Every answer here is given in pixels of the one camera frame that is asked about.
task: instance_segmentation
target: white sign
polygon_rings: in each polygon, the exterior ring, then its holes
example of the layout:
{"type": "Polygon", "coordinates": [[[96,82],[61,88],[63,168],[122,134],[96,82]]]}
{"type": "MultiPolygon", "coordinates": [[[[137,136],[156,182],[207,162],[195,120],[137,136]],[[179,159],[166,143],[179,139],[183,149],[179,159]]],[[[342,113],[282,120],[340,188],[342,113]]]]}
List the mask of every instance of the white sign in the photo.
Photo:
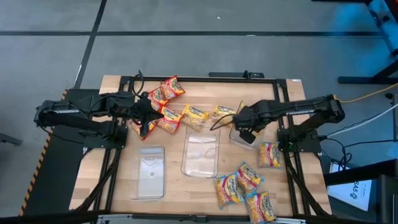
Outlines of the white sign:
{"type": "MultiPolygon", "coordinates": [[[[338,165],[331,164],[330,172],[337,172],[338,165]]],[[[356,181],[350,184],[328,186],[328,195],[354,207],[368,210],[369,196],[371,193],[372,180],[356,181]]]]}

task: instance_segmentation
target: white cable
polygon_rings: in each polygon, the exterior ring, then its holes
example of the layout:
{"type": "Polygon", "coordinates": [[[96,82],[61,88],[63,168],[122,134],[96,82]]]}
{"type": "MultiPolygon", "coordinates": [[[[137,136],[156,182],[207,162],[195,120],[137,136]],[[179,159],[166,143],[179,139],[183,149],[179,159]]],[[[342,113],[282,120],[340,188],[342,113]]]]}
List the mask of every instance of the white cable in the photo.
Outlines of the white cable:
{"type": "Polygon", "coordinates": [[[381,114],[375,116],[374,118],[370,119],[369,121],[363,122],[362,124],[359,124],[359,125],[357,125],[357,126],[353,126],[352,128],[348,128],[348,129],[345,129],[345,130],[338,131],[338,132],[333,133],[333,134],[329,134],[329,135],[328,135],[328,138],[329,138],[329,137],[332,137],[332,136],[335,136],[335,135],[337,135],[337,134],[344,133],[344,132],[346,132],[346,131],[351,131],[352,129],[359,128],[359,127],[361,127],[361,126],[363,126],[363,125],[365,125],[365,124],[368,124],[369,122],[374,121],[375,119],[378,119],[378,118],[380,118],[381,116],[385,115],[386,113],[388,113],[390,110],[396,108],[397,106],[398,106],[398,104],[396,104],[396,105],[390,107],[390,108],[389,108],[388,110],[386,110],[385,112],[383,112],[383,113],[381,113],[381,114]]]}

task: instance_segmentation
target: gray floor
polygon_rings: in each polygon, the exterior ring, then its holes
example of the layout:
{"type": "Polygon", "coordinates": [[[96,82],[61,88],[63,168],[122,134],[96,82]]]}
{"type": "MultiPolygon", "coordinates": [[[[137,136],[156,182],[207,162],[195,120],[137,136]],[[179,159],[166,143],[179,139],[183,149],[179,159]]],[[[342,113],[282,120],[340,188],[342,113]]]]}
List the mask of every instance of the gray floor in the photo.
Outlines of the gray floor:
{"type": "MultiPolygon", "coordinates": [[[[0,30],[91,30],[99,0],[0,0],[0,30]]],[[[110,0],[100,30],[377,31],[363,4],[310,0],[110,0]]],[[[0,37],[0,132],[24,140],[0,144],[0,216],[17,215],[46,135],[34,126],[34,108],[71,88],[87,37],[0,37]]],[[[339,85],[337,77],[371,76],[392,62],[380,38],[360,37],[97,37],[82,88],[98,88],[103,75],[206,76],[208,72],[264,72],[298,78],[308,98],[337,94],[352,99],[380,85],[339,85]]],[[[327,134],[386,110],[383,94],[344,105],[346,119],[327,134]]],[[[392,116],[336,136],[343,144],[392,138],[392,116]]],[[[334,158],[333,142],[323,142],[334,158]]],[[[392,144],[352,147],[362,166],[390,159],[392,144]]]]}

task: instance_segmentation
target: black cable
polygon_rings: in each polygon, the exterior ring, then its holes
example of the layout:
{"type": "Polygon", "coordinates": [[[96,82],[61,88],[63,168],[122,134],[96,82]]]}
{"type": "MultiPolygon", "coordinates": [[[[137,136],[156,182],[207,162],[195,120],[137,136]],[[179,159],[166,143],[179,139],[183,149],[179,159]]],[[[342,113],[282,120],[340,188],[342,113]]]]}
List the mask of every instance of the black cable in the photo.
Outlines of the black cable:
{"type": "Polygon", "coordinates": [[[341,129],[339,129],[339,130],[337,130],[337,131],[333,131],[332,133],[327,134],[326,136],[329,136],[329,135],[331,135],[331,134],[335,134],[335,133],[338,132],[338,131],[342,131],[342,130],[344,130],[344,129],[346,129],[346,128],[350,128],[350,127],[352,127],[352,126],[354,126],[354,125],[361,124],[362,122],[368,121],[368,120],[370,120],[370,119],[372,119],[372,118],[374,118],[374,117],[377,117],[377,116],[379,116],[379,115],[380,115],[380,113],[378,113],[378,114],[376,114],[376,115],[374,115],[374,116],[372,116],[372,117],[370,117],[370,118],[366,118],[366,119],[364,119],[364,120],[362,120],[362,121],[359,121],[359,122],[357,122],[357,123],[353,123],[353,124],[350,125],[350,126],[343,127],[343,128],[341,128],[341,129]]]}
{"type": "MultiPolygon", "coordinates": [[[[330,160],[331,163],[336,164],[336,165],[339,165],[338,161],[337,161],[336,159],[332,159],[332,158],[325,152],[325,150],[322,149],[322,152],[327,156],[327,158],[330,160]]],[[[359,167],[358,165],[353,164],[353,163],[347,163],[347,165],[352,165],[352,166],[359,167]]]]}
{"type": "Polygon", "coordinates": [[[141,71],[139,71],[139,73],[132,79],[132,88],[131,88],[131,90],[132,90],[132,92],[134,93],[134,95],[138,96],[138,94],[141,92],[141,90],[143,89],[143,87],[144,87],[144,76],[142,75],[141,71]],[[140,89],[138,90],[138,92],[136,93],[136,91],[135,91],[135,89],[134,89],[134,81],[136,81],[136,78],[137,78],[137,77],[140,77],[140,78],[141,78],[141,87],[140,87],[140,89]]]}
{"type": "Polygon", "coordinates": [[[336,139],[325,139],[325,140],[335,141],[338,144],[340,144],[340,146],[341,146],[341,150],[343,151],[343,157],[341,158],[340,161],[337,161],[335,159],[330,158],[329,155],[325,152],[326,156],[331,160],[331,162],[338,165],[338,170],[339,171],[340,171],[340,167],[342,167],[343,170],[346,170],[346,165],[347,164],[351,164],[349,162],[352,160],[353,155],[350,152],[346,153],[346,148],[347,147],[356,146],[356,145],[359,145],[359,144],[371,144],[371,143],[394,142],[395,141],[395,140],[365,141],[365,142],[357,142],[357,143],[353,143],[353,144],[349,144],[347,146],[344,146],[341,142],[339,142],[336,139]]]}
{"type": "Polygon", "coordinates": [[[222,116],[220,119],[218,119],[218,120],[212,125],[212,127],[210,128],[210,131],[214,131],[214,130],[216,130],[216,129],[219,129],[220,127],[227,126],[227,125],[231,124],[232,121],[230,121],[230,122],[228,122],[228,123],[225,123],[225,124],[222,124],[222,125],[220,125],[220,126],[215,127],[216,124],[218,124],[218,123],[219,123],[222,119],[224,119],[225,117],[227,117],[227,116],[234,116],[234,115],[235,115],[235,114],[227,114],[227,115],[222,116]]]}
{"type": "Polygon", "coordinates": [[[334,142],[337,142],[338,144],[340,144],[341,151],[343,152],[343,157],[341,158],[340,161],[336,162],[335,164],[338,164],[339,171],[340,171],[340,167],[343,168],[343,170],[346,170],[347,163],[353,158],[353,155],[350,152],[346,153],[346,149],[340,141],[338,141],[336,139],[329,139],[329,138],[327,138],[325,140],[334,141],[334,142]]]}
{"type": "Polygon", "coordinates": [[[70,140],[70,139],[65,139],[63,137],[57,136],[56,134],[52,134],[49,131],[47,131],[45,128],[43,128],[42,126],[39,126],[43,131],[45,131],[47,134],[49,134],[50,136],[54,136],[57,137],[59,139],[62,139],[64,141],[68,141],[68,142],[73,142],[73,143],[77,143],[77,144],[84,144],[83,142],[78,142],[78,141],[74,141],[74,140],[70,140]]]}
{"type": "Polygon", "coordinates": [[[96,101],[94,102],[93,106],[91,106],[90,109],[88,110],[88,114],[90,114],[91,111],[93,110],[94,106],[97,105],[97,103],[99,103],[99,102],[100,102],[101,100],[103,100],[104,98],[108,98],[108,97],[111,97],[111,96],[113,96],[113,97],[115,97],[115,98],[130,98],[130,97],[138,96],[138,94],[141,92],[141,90],[143,89],[143,87],[144,87],[144,76],[142,75],[141,72],[139,72],[139,74],[137,74],[137,75],[132,79],[132,92],[133,92],[132,95],[130,95],[130,96],[118,96],[117,94],[109,94],[109,95],[103,96],[103,97],[101,97],[100,99],[98,99],[98,100],[96,100],[96,101]],[[141,87],[140,87],[140,89],[138,90],[138,92],[136,92],[135,89],[134,89],[134,81],[136,80],[137,77],[140,77],[140,78],[141,78],[141,87]]]}
{"type": "Polygon", "coordinates": [[[81,113],[81,115],[83,115],[86,119],[88,119],[87,115],[83,112],[82,109],[80,109],[79,107],[77,107],[73,103],[69,103],[68,105],[74,107],[76,110],[78,110],[81,113]]]}
{"type": "Polygon", "coordinates": [[[351,147],[351,146],[356,146],[356,145],[359,145],[359,144],[380,143],[380,142],[394,142],[394,141],[395,140],[391,139],[391,140],[357,142],[357,143],[354,143],[354,144],[350,144],[350,145],[344,146],[344,148],[351,147]]]}

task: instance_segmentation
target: black mount bracket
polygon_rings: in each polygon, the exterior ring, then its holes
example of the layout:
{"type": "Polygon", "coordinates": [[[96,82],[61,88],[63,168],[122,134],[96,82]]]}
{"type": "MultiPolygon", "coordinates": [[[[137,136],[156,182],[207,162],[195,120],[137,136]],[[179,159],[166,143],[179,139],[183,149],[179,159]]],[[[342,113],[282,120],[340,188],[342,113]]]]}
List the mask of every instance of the black mount bracket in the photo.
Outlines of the black mount bracket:
{"type": "Polygon", "coordinates": [[[128,127],[118,126],[118,132],[114,138],[109,139],[99,135],[85,136],[84,143],[88,148],[122,149],[126,143],[128,130],[128,127]]]}
{"type": "MultiPolygon", "coordinates": [[[[308,132],[302,140],[295,142],[289,146],[281,145],[281,151],[287,152],[316,152],[321,153],[322,149],[320,146],[319,139],[314,139],[312,136],[318,135],[317,130],[308,132]]],[[[290,142],[289,129],[278,129],[277,131],[278,140],[280,142],[290,142]]]]}
{"type": "Polygon", "coordinates": [[[242,72],[209,72],[209,77],[217,77],[217,78],[265,78],[262,72],[249,72],[245,70],[242,72]]]}

